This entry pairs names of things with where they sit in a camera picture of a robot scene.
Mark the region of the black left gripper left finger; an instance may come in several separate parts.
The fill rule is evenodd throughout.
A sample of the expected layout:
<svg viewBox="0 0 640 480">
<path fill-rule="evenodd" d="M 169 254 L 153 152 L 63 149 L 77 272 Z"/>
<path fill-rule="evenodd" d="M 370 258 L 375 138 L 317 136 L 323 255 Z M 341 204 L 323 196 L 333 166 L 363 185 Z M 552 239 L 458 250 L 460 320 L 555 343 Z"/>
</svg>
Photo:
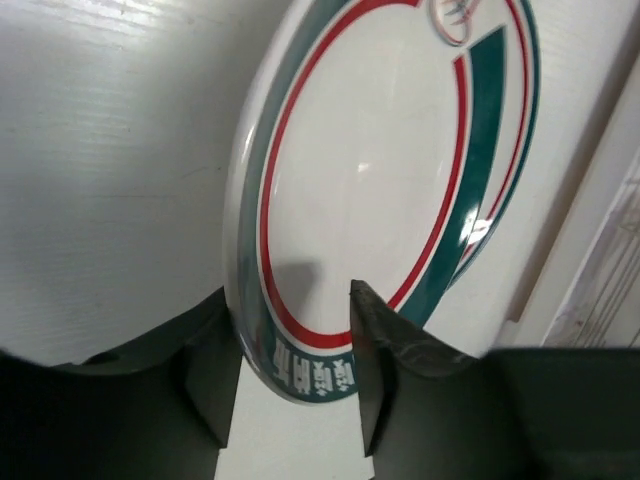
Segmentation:
<svg viewBox="0 0 640 480">
<path fill-rule="evenodd" d="M 1 357 L 5 479 L 211 479 L 241 364 L 222 291 L 78 364 Z"/>
</svg>

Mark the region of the white plate green red rim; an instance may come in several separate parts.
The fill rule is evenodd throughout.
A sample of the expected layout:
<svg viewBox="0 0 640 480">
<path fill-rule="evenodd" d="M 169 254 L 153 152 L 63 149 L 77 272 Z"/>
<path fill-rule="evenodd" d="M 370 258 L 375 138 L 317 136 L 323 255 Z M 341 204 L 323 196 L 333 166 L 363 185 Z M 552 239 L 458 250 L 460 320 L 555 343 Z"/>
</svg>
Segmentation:
<svg viewBox="0 0 640 480">
<path fill-rule="evenodd" d="M 495 232 L 540 92 L 527 1 L 294 1 L 236 131 L 224 287 L 249 365 L 298 404 L 357 390 L 354 280 L 402 324 L 482 356 L 452 287 Z"/>
</svg>

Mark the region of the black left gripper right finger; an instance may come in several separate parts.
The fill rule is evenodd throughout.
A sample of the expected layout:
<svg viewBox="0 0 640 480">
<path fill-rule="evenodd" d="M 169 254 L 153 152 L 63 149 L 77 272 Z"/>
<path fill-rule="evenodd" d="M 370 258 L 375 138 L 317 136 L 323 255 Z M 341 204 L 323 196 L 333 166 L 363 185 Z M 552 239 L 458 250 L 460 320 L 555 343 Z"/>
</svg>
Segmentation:
<svg viewBox="0 0 640 480">
<path fill-rule="evenodd" d="M 364 450 L 378 479 L 635 479 L 635 349 L 474 358 L 350 286 Z"/>
</svg>

